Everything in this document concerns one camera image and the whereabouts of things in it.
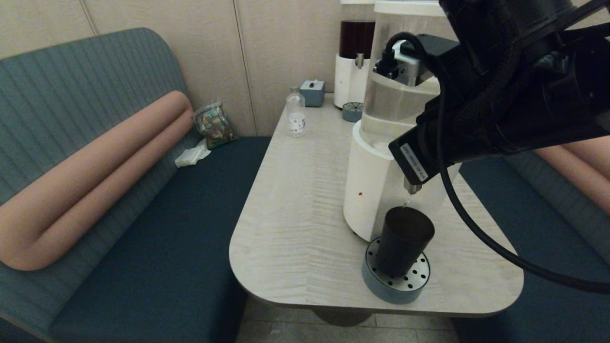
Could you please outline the black plastic cup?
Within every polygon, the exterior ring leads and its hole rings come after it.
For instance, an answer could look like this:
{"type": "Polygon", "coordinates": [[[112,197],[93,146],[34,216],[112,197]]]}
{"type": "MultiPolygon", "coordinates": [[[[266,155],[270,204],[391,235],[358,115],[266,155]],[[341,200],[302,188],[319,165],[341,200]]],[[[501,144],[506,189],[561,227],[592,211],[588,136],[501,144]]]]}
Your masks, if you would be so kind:
{"type": "Polygon", "coordinates": [[[414,208],[394,207],[384,217],[377,252],[379,270],[388,276],[405,275],[433,239],[435,226],[414,208]]]}

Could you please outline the clear water dispenser white base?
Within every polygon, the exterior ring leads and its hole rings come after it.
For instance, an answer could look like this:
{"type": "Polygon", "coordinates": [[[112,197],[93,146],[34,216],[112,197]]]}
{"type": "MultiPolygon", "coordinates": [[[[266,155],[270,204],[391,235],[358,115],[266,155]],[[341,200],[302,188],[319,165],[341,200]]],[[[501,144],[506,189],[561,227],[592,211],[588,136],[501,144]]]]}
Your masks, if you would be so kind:
{"type": "Polygon", "coordinates": [[[438,0],[377,1],[370,68],[362,118],[352,130],[343,213],[349,228],[366,241],[381,234],[384,216],[394,207],[418,209],[427,216],[436,212],[446,197],[440,176],[409,195],[405,177],[388,144],[416,124],[425,104],[440,94],[435,77],[415,87],[399,84],[373,72],[383,48],[395,33],[429,33],[453,38],[438,0]]]}

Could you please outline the small blue round drip tray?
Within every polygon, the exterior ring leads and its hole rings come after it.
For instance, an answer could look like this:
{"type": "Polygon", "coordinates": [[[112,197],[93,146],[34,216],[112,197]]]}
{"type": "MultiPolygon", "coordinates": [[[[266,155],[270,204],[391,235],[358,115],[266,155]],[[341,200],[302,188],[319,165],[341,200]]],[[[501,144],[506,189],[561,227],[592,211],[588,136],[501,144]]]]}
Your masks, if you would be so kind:
{"type": "Polygon", "coordinates": [[[342,107],[342,119],[357,123],[362,118],[364,104],[361,102],[347,102],[342,107]]]}

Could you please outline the dark drink dispenser white base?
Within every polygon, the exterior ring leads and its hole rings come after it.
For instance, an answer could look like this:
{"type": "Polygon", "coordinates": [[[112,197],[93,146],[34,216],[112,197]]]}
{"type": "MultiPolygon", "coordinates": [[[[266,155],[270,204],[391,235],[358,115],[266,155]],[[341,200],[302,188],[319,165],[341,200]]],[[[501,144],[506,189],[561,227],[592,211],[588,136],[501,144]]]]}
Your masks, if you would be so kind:
{"type": "Polygon", "coordinates": [[[376,26],[376,0],[340,0],[341,22],[335,57],[334,104],[364,102],[376,26]],[[364,66],[355,65],[357,53],[364,53],[364,66]]]}

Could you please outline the pink bolster cushion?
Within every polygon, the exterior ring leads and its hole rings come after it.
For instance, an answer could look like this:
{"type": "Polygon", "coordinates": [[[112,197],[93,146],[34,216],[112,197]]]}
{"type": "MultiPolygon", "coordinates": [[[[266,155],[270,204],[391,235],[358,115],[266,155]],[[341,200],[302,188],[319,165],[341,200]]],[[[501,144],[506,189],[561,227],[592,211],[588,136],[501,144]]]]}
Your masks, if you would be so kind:
{"type": "Polygon", "coordinates": [[[171,91],[0,205],[0,262],[37,271],[58,261],[185,137],[192,114],[171,91]]]}
{"type": "Polygon", "coordinates": [[[610,217],[610,136],[534,152],[610,217]]]}

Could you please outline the blue grey tissue box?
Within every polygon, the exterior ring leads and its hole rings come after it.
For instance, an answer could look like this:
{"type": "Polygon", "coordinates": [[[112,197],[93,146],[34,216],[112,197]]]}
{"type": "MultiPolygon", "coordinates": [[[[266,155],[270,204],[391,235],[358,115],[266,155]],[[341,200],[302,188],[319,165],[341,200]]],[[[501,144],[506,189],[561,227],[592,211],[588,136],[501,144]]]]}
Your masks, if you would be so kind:
{"type": "Polygon", "coordinates": [[[306,107],[322,107],[325,99],[326,82],[322,80],[304,80],[299,93],[305,100],[306,107]]]}

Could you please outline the clear plastic bottle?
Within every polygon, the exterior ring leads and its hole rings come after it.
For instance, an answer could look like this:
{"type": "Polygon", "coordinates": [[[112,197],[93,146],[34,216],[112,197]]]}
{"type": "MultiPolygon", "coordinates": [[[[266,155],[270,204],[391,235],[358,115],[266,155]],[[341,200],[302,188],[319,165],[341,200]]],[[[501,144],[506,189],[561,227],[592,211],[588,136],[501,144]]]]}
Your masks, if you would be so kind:
{"type": "Polygon", "coordinates": [[[290,95],[285,101],[287,111],[288,134],[291,137],[301,137],[305,134],[305,98],[299,87],[290,87],[290,95]]]}

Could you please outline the round metal drip tray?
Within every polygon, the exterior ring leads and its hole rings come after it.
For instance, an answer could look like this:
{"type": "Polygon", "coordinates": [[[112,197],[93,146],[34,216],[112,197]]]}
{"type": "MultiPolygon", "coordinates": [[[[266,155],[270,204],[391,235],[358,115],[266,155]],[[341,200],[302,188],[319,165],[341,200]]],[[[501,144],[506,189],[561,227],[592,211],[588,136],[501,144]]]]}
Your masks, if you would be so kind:
{"type": "Polygon", "coordinates": [[[360,269],[365,285],[373,295],[390,304],[416,301],[430,280],[431,267],[426,254],[422,252],[408,271],[391,276],[379,269],[380,242],[381,237],[377,236],[366,247],[360,269]]]}

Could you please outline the teal booth sofa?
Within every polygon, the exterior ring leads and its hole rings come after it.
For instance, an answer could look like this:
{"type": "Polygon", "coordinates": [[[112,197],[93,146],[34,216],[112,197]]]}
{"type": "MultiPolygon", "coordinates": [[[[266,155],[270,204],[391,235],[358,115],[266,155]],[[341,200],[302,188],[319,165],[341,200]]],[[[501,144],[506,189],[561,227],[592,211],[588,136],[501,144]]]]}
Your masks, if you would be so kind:
{"type": "MultiPolygon", "coordinates": [[[[460,174],[517,254],[610,282],[610,217],[534,152],[466,162],[460,174]]],[[[461,343],[610,343],[610,295],[525,272],[520,297],[486,318],[454,318],[461,343]]]]}
{"type": "MultiPolygon", "coordinates": [[[[189,100],[174,53],[146,28],[0,60],[0,205],[171,91],[189,100]]],[[[236,340],[247,293],[229,244],[270,138],[177,168],[200,141],[192,125],[58,261],[0,262],[0,343],[236,340]]]]}

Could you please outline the clear snack bag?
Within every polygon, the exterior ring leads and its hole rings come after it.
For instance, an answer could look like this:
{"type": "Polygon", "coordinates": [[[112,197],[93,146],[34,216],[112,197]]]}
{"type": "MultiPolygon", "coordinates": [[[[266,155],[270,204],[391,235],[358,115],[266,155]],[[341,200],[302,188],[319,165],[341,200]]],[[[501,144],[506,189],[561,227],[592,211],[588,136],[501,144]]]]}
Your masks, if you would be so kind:
{"type": "Polygon", "coordinates": [[[208,150],[237,141],[220,101],[200,107],[193,114],[196,130],[205,138],[208,150]]]}

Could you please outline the crumpled white tissue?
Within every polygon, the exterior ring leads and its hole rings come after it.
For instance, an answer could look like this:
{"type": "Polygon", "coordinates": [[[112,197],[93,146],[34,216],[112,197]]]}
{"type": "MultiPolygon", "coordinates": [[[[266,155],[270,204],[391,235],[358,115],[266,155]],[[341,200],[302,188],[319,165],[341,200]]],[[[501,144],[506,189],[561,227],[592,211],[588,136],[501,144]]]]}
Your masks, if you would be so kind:
{"type": "Polygon", "coordinates": [[[184,150],[175,160],[177,168],[194,166],[201,159],[207,158],[211,151],[207,147],[207,139],[202,139],[196,146],[184,150]]]}

